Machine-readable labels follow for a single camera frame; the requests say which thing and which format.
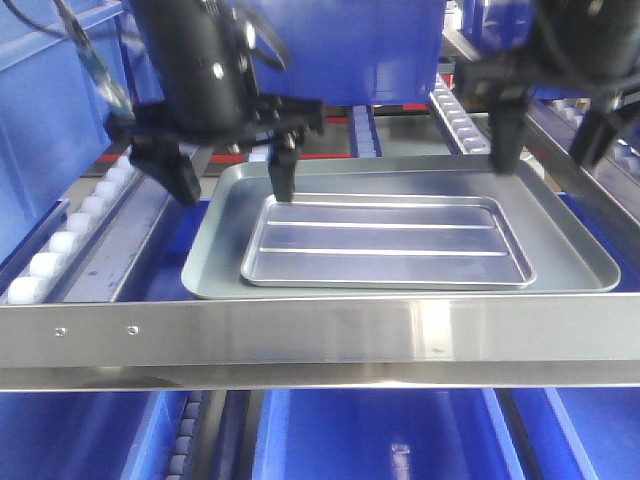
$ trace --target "black cable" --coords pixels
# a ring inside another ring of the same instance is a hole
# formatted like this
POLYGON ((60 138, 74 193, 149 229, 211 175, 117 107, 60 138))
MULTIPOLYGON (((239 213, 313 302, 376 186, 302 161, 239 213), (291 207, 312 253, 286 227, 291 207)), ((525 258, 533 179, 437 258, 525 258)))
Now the black cable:
POLYGON ((2 0, 5 6, 9 9, 9 11, 22 23, 26 26, 31 27, 34 30, 38 30, 39 32, 46 33, 47 35, 51 35, 56 38, 68 38, 66 33, 63 33, 59 30, 54 30, 52 28, 47 27, 46 25, 42 25, 41 23, 35 22, 27 17, 18 7, 15 6, 13 0, 2 0))
POLYGON ((269 25, 269 22, 267 22, 264 17, 259 15, 255 10, 248 7, 247 5, 238 5, 235 7, 235 10, 246 21, 253 25, 262 39, 273 51, 275 57, 269 55, 260 48, 254 48, 252 52, 271 68, 280 71, 286 70, 286 68, 289 66, 289 63, 291 62, 291 56, 289 55, 289 51, 287 50, 284 42, 282 41, 282 39, 280 39, 280 36, 273 29, 273 27, 269 25))
MULTIPOLYGON (((618 81, 598 86, 585 77, 557 42, 551 21, 547 17, 546 13, 543 12, 538 1, 534 2, 534 8, 536 23, 540 28, 542 38, 549 49, 549 52, 553 56, 556 64, 562 69, 563 73, 576 84, 578 89, 586 92, 592 99, 601 101, 603 97, 606 98, 606 94, 608 93, 607 90, 613 90, 616 88, 616 85, 621 84, 621 82, 618 81)), ((615 111, 606 111, 602 108, 600 110, 604 120, 611 125, 618 136, 622 135, 623 132, 630 128, 629 124, 615 113, 615 111)))
MULTIPOLYGON (((69 40, 69 35, 67 35, 66 33, 60 30, 49 28, 48 26, 38 23, 35 20, 32 20, 31 18, 26 16, 24 12, 22 12, 22 10, 16 7, 16 5, 13 3, 13 0, 2 0, 2 2, 7 7, 7 9, 13 14, 13 16, 16 17, 21 23, 23 23, 27 27, 32 28, 33 30, 45 33, 55 38, 69 40)), ((120 34, 118 32, 98 33, 95 35, 91 35, 91 38, 94 40, 99 40, 101 38, 116 37, 118 35, 122 36, 122 38, 125 38, 125 39, 140 40, 140 35, 135 33, 130 33, 130 32, 121 32, 120 34)))

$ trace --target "blue plastic bin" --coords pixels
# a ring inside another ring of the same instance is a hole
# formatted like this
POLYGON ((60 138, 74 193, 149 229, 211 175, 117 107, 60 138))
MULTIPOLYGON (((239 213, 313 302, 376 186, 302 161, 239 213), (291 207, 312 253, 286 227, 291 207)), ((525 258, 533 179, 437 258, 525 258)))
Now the blue plastic bin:
POLYGON ((0 478, 164 478, 186 392, 0 395, 0 478))
POLYGON ((322 98, 329 105, 427 102, 438 68, 445 0, 246 3, 269 20, 292 56, 285 73, 258 65, 264 91, 322 98))
POLYGON ((640 478, 640 389, 516 390, 545 478, 640 478))
POLYGON ((532 16, 531 0, 465 0, 462 33, 483 53, 514 48, 527 39, 532 16))
MULTIPOLYGON (((51 0, 14 1, 16 6, 29 18, 42 24, 60 28, 59 17, 55 5, 51 0)), ((68 0, 71 9, 76 13, 82 13, 90 8, 106 3, 106 0, 68 0)), ((15 40, 32 33, 33 30, 15 18, 6 8, 0 4, 0 44, 15 40)))
POLYGON ((128 65, 131 68, 131 78, 133 80, 132 97, 134 102, 157 102, 164 98, 158 76, 151 60, 147 56, 147 51, 141 40, 134 38, 139 35, 138 27, 131 14, 131 6, 128 0, 123 0, 124 14, 120 24, 122 30, 133 34, 123 39, 123 46, 126 49, 128 65))
MULTIPOLYGON (((95 46, 125 83, 115 36, 121 12, 109 3, 80 19, 90 34, 114 35, 95 46)), ((0 8, 0 27, 13 23, 0 8)), ((109 145, 106 112, 71 43, 38 32, 0 43, 0 262, 109 145)))
POLYGON ((493 390, 273 390, 253 480, 524 479, 493 390))

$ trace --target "nested tray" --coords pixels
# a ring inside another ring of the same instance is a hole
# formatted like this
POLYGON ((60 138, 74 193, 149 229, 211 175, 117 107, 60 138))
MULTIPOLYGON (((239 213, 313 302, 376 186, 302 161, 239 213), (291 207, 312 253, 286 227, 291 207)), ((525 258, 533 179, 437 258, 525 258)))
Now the nested tray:
POLYGON ((267 198, 241 267, 260 286, 518 289, 535 275, 487 197, 267 198))
MULTIPOLYGON (((620 270, 607 252, 525 164, 515 175, 500 177, 492 172, 486 156, 307 160, 298 166, 296 191, 495 200, 536 274, 523 288, 505 287, 500 294, 603 292, 620 279, 620 270)), ((351 286, 256 286, 242 277, 254 226, 271 194, 265 164, 246 163, 224 172, 182 272, 186 288, 197 297, 214 299, 371 295, 370 288, 351 286)), ((451 286, 448 291, 460 290, 451 286)), ((441 294, 442 290, 425 287, 421 294, 429 292, 441 294)), ((376 295, 399 293, 398 288, 375 290, 376 295)))

